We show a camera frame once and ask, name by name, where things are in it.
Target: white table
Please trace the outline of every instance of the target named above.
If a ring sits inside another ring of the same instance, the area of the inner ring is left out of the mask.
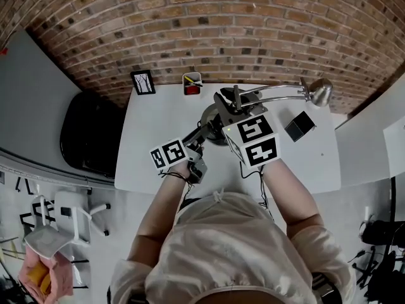
[[[258,87],[239,84],[241,89]],[[184,96],[181,84],[157,85],[156,94],[138,96],[132,91],[121,135],[116,166],[115,187],[127,191],[154,194],[162,178],[153,166],[149,150],[176,137],[184,138],[197,127],[203,111],[214,103],[213,95],[232,84],[204,84],[200,95]],[[264,98],[296,95],[297,89],[269,89]],[[303,100],[266,103],[280,133],[282,159],[311,193],[340,189],[340,165],[337,142],[329,107],[315,109]],[[300,112],[306,111],[316,128],[293,142],[284,127]],[[239,159],[227,146],[204,143],[203,159],[208,171],[202,184],[190,192],[192,197],[204,196],[214,190],[245,192],[260,198],[257,174],[242,179]],[[244,175],[249,170],[244,168]]]

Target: black picture frame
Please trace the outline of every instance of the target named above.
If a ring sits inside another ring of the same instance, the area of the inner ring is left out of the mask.
[[[131,78],[137,94],[156,94],[150,70],[133,71]]]

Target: white shirt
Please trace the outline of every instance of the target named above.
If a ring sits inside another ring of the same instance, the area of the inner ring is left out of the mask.
[[[152,268],[121,260],[112,304],[144,293],[150,304],[196,303],[230,290],[263,291],[291,304],[316,304],[312,272],[324,273],[350,303],[355,275],[332,234],[308,227],[291,240],[252,198],[215,193],[180,211]]]

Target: white chair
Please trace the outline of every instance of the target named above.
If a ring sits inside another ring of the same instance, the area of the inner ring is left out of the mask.
[[[93,221],[93,214],[110,209],[109,204],[97,206],[88,211],[87,196],[69,191],[59,191],[55,195],[54,213],[57,230],[49,225],[45,197],[38,196],[33,204],[40,200],[42,222],[35,221],[34,230],[25,237],[25,242],[40,256],[50,259],[69,243],[89,246],[90,225],[101,236],[108,236],[108,230],[102,231]]]

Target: drawstring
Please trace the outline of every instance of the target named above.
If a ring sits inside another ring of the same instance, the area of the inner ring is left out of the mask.
[[[214,191],[213,195],[214,195],[215,203],[221,203],[221,200],[223,197],[223,188],[221,189],[220,193],[218,191]]]

